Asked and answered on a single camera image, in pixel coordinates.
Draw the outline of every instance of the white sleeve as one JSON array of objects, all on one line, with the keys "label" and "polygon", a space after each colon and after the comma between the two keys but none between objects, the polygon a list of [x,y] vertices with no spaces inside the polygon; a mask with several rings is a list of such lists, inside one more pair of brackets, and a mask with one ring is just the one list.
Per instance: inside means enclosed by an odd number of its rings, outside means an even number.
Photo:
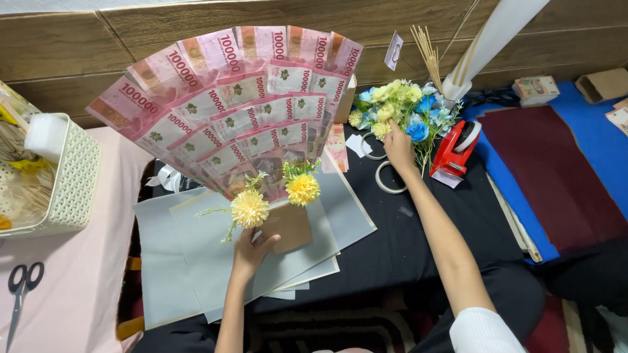
[{"label": "white sleeve", "polygon": [[462,310],[449,336],[456,353],[526,353],[502,317],[485,308]]}]

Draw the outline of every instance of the maroon fabric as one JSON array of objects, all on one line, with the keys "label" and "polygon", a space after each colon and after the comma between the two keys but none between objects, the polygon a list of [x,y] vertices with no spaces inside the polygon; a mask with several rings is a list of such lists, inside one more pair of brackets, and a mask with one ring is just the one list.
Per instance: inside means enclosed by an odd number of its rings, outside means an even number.
[{"label": "maroon fabric", "polygon": [[477,120],[560,254],[628,234],[628,222],[551,106],[486,112]]}]

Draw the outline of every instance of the pink cloth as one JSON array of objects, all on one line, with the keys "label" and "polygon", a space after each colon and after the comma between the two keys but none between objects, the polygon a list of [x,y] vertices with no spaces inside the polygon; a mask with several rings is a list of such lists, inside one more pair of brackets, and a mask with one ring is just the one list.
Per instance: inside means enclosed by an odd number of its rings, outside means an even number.
[{"label": "pink cloth", "polygon": [[117,304],[131,240],[140,178],[151,155],[111,128],[87,131],[101,145],[96,193],[87,228],[72,234],[8,239],[0,248],[0,350],[6,350],[18,264],[45,265],[24,297],[10,353],[124,352],[116,339]]}]

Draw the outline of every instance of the stack of banknotes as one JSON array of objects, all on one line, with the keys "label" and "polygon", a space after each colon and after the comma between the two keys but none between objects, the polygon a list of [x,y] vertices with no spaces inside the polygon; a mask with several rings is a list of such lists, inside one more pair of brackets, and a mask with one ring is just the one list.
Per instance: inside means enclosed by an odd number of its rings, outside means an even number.
[{"label": "stack of banknotes", "polygon": [[182,174],[232,199],[264,171],[320,157],[364,51],[338,33],[235,27],[178,41],[128,67],[87,112]]}]

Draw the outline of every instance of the blue mat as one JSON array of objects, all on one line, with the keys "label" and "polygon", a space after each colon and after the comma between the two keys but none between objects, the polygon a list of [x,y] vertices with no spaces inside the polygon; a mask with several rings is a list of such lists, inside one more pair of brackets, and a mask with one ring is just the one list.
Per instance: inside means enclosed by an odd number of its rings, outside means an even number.
[{"label": "blue mat", "polygon": [[[610,196],[617,203],[624,217],[628,219],[628,192],[626,190],[628,186],[626,182],[628,176],[628,137],[604,115],[614,110],[613,104],[620,99],[593,105],[582,97],[571,82],[558,84],[558,89],[560,89],[560,95],[549,104],[569,125],[582,153]],[[475,121],[475,117],[482,115],[485,111],[500,108],[502,107],[497,104],[470,107],[462,114],[462,119]],[[484,159],[486,170],[534,241],[543,262],[560,257],[554,245],[549,242],[519,185],[495,149],[490,145],[484,133],[480,134],[475,150]]]}]

